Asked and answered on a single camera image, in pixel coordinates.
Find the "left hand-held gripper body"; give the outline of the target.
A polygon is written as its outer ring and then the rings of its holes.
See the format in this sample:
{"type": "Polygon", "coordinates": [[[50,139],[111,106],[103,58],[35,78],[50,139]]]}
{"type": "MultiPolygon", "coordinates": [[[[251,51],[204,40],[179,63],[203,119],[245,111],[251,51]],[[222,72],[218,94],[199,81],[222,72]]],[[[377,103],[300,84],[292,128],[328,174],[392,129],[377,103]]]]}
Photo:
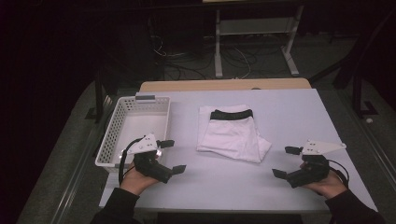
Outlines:
{"type": "Polygon", "coordinates": [[[158,162],[163,148],[157,146],[157,139],[153,133],[135,139],[128,147],[127,154],[133,155],[134,168],[145,176],[150,176],[160,182],[167,183],[173,172],[158,162]]]}

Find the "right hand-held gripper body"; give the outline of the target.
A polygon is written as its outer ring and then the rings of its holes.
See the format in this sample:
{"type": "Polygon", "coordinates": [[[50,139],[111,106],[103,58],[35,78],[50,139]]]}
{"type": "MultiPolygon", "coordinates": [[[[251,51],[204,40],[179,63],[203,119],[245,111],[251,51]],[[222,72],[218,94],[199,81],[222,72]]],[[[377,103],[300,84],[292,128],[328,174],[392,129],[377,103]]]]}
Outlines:
{"type": "Polygon", "coordinates": [[[347,184],[347,177],[340,171],[335,170],[329,164],[330,160],[324,157],[325,153],[335,150],[346,149],[344,143],[327,143],[321,141],[307,140],[303,149],[302,160],[304,165],[298,171],[287,174],[286,180],[293,188],[302,187],[312,182],[319,182],[327,177],[330,171],[334,171],[343,182],[347,184]]]}

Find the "white perforated plastic basket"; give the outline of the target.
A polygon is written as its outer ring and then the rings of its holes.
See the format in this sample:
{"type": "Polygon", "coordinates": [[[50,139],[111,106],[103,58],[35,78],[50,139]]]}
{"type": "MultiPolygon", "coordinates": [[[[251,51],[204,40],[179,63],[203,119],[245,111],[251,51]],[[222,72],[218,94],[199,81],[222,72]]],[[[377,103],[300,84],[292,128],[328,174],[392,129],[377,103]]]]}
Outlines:
{"type": "Polygon", "coordinates": [[[95,159],[96,166],[116,173],[122,151],[133,140],[149,133],[157,140],[168,137],[171,100],[168,96],[155,98],[154,104],[139,104],[135,96],[121,97],[117,101],[95,159]]]}

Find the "white shorts with black waistband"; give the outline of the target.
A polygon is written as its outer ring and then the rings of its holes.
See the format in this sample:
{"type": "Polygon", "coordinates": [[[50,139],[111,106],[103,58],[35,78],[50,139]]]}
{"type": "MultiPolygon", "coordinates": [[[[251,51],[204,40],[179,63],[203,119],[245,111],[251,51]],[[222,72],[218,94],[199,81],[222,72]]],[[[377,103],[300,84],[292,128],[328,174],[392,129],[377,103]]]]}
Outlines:
{"type": "Polygon", "coordinates": [[[248,105],[199,108],[197,151],[261,163],[271,146],[261,136],[248,105]]]}

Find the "person's left hand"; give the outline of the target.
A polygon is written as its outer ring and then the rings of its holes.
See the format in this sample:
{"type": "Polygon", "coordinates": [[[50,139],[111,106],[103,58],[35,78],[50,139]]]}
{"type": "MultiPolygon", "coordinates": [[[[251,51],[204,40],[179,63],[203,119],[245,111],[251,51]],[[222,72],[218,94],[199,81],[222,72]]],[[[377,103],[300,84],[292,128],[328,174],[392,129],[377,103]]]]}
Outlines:
{"type": "Polygon", "coordinates": [[[131,163],[128,171],[123,175],[120,188],[139,196],[148,187],[157,184],[158,180],[139,173],[131,163]]]}

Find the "person's right hand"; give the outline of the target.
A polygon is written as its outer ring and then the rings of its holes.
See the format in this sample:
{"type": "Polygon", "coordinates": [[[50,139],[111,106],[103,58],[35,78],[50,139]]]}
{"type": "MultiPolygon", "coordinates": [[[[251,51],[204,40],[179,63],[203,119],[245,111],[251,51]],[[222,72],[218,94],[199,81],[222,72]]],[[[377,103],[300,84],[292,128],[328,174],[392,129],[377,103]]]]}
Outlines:
{"type": "Polygon", "coordinates": [[[334,171],[330,171],[327,177],[319,182],[312,182],[304,185],[304,187],[313,190],[327,200],[347,191],[347,187],[334,171]]]}

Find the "grey clip on basket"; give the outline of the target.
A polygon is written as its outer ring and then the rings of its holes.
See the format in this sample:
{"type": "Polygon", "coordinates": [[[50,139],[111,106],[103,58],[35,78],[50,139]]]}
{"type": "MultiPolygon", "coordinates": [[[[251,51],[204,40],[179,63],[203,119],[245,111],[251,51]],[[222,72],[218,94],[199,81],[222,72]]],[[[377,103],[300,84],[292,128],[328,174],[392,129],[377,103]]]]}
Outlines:
{"type": "Polygon", "coordinates": [[[139,104],[154,104],[156,102],[154,95],[136,95],[135,100],[139,104]]]}

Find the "black metal stand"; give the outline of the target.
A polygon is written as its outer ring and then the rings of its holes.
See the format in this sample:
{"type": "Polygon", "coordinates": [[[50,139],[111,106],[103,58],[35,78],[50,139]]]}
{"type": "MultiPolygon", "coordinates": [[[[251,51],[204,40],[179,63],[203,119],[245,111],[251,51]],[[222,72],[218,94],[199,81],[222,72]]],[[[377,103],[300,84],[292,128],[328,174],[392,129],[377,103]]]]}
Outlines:
{"type": "Polygon", "coordinates": [[[370,101],[362,100],[362,78],[359,74],[356,74],[353,78],[352,108],[360,119],[364,116],[378,114],[370,101]]]}
{"type": "Polygon", "coordinates": [[[94,78],[95,107],[90,108],[86,119],[94,119],[96,123],[104,115],[105,95],[117,93],[117,80],[105,68],[100,69],[94,78]]]}

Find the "metal floor rail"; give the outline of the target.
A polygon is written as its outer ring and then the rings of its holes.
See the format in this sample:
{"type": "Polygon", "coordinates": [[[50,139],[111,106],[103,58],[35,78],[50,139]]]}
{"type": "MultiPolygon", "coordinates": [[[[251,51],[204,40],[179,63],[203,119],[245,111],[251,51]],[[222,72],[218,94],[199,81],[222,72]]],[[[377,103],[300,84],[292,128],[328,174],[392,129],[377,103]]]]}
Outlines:
{"type": "Polygon", "coordinates": [[[387,178],[393,190],[396,191],[396,166],[391,163],[381,144],[369,129],[368,123],[365,121],[365,118],[359,117],[358,114],[352,109],[352,105],[349,103],[349,98],[347,94],[344,91],[339,91],[337,92],[337,94],[340,100],[343,102],[344,106],[346,107],[348,115],[354,120],[357,127],[360,129],[360,132],[368,141],[369,149],[374,154],[374,158],[380,166],[383,174],[387,178]]]}
{"type": "Polygon", "coordinates": [[[99,120],[83,120],[87,121],[87,125],[83,133],[75,134],[77,142],[72,139],[65,141],[73,149],[71,154],[74,160],[67,164],[71,168],[71,174],[66,177],[65,188],[50,224],[88,224],[100,209],[99,202],[108,173],[97,167],[94,161],[114,106],[109,103],[104,104],[103,108],[99,120]]]}

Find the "grey metal desk frame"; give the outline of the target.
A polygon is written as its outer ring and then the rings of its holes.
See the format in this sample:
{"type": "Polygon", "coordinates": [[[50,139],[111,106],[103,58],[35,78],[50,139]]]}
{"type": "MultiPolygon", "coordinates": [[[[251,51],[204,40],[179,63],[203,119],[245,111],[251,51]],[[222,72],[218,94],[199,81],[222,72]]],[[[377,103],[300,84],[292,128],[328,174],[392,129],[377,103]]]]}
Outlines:
{"type": "Polygon", "coordinates": [[[216,11],[216,32],[214,66],[215,78],[223,78],[222,60],[220,53],[220,38],[226,35],[269,35],[287,34],[288,42],[282,46],[281,52],[293,77],[300,75],[290,54],[299,23],[303,15],[304,6],[298,6],[293,17],[223,20],[221,12],[216,11]]]}

